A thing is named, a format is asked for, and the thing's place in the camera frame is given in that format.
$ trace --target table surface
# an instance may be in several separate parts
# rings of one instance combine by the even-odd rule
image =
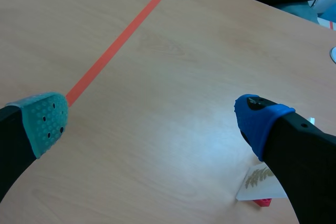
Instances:
[[[150,0],[0,0],[0,105],[66,94]],[[336,33],[253,0],[162,0],[70,108],[0,223],[297,223],[235,195],[257,158],[233,105],[284,103],[336,134]]]

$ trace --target red block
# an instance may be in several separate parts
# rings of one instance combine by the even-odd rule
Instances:
[[[256,199],[254,202],[257,203],[259,207],[269,207],[271,200],[272,199]]]

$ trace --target floor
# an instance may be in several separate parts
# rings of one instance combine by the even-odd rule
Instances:
[[[336,4],[334,4],[333,6],[331,6],[320,17],[324,18],[326,20],[330,20],[330,21],[336,22]]]

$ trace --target orange tape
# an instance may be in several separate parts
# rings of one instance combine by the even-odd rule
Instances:
[[[75,84],[75,86],[66,95],[68,106],[80,97],[84,90],[97,77],[101,70],[109,63],[119,49],[132,36],[135,30],[148,17],[161,0],[151,0],[146,7],[135,17],[135,19],[126,27],[112,45],[100,56],[100,58],[92,65],[92,67],[83,75],[83,77]]]

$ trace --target teal gripper pad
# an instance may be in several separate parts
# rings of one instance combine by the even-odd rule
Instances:
[[[33,95],[6,106],[17,106],[36,158],[51,148],[63,135],[68,122],[68,103],[57,92]]]

